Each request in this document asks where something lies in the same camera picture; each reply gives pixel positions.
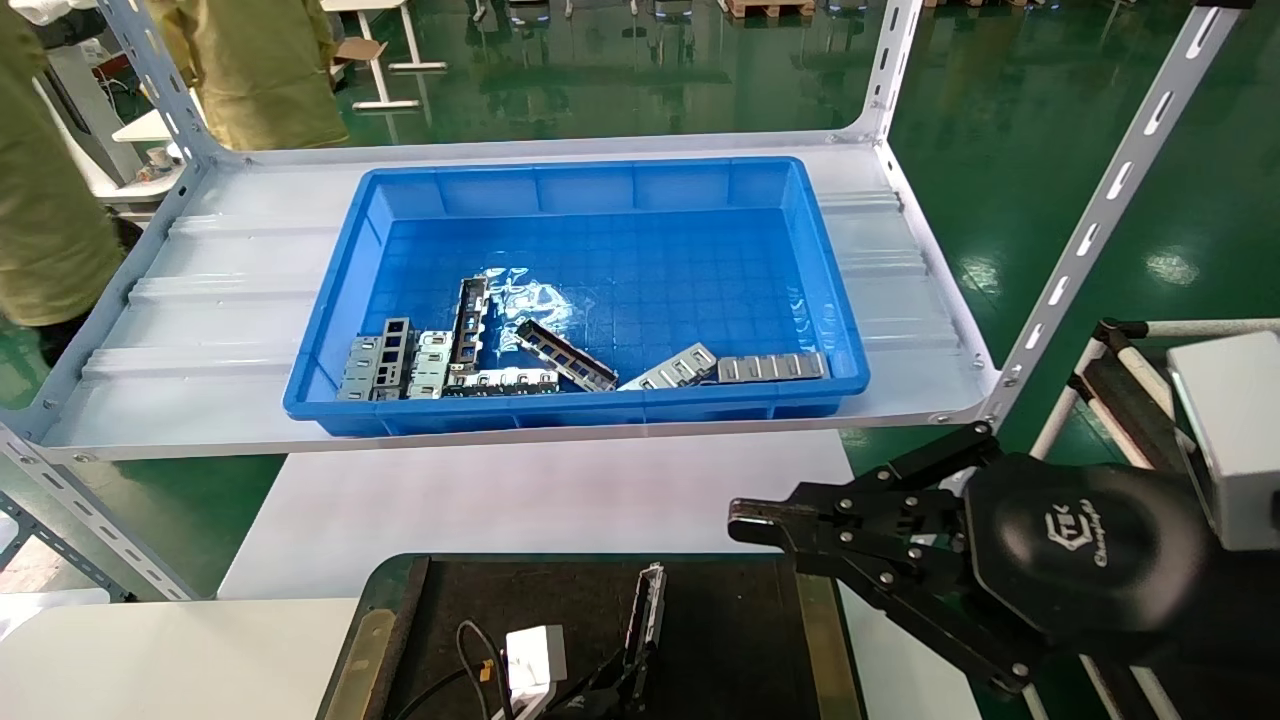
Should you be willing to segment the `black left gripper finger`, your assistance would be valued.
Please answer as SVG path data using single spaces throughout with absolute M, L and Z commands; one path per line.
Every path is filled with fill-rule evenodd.
M 559 701 L 561 719 L 621 719 L 625 652 L 614 652 L 595 671 L 572 685 Z

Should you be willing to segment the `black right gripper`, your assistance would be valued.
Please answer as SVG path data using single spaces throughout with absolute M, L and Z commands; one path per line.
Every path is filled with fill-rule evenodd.
M 1021 694 L 1047 659 L 1084 655 L 1204 692 L 1211 719 L 1277 716 L 1276 550 L 1228 546 L 1189 477 L 1001 455 L 991 424 L 973 421 L 842 486 L 736 498 L 728 533 L 796 550 L 799 571 L 837 580 L 1000 694 Z M 979 468 L 963 501 L 941 486 Z M 978 605 L 904 564 L 813 550 L 824 530 L 870 550 L 963 524 Z

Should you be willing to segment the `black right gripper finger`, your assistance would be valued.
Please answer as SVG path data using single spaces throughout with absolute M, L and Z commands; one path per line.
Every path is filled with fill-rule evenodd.
M 640 717 L 648 705 L 654 675 L 654 655 L 639 655 L 625 667 L 625 717 Z

